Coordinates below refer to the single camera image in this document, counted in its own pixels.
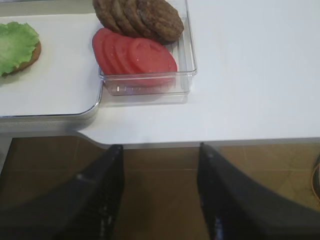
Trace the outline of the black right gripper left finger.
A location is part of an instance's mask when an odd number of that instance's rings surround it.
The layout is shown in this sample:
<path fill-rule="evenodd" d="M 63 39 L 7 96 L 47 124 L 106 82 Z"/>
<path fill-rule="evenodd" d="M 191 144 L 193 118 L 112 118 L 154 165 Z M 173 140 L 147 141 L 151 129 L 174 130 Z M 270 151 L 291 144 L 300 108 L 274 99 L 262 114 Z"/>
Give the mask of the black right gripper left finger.
<path fill-rule="evenodd" d="M 0 212 L 2 240 L 110 240 L 125 186 L 124 149 L 111 145 L 48 193 Z"/>

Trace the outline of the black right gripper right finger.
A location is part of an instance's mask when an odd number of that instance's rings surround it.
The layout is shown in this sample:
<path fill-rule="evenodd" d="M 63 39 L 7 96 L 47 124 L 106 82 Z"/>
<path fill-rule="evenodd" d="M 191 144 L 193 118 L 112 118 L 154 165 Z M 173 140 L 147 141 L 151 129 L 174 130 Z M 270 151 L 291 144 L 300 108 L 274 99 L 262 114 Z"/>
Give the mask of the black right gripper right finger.
<path fill-rule="evenodd" d="M 264 187 L 200 144 L 197 190 L 211 240 L 318 240 L 320 213 Z"/>

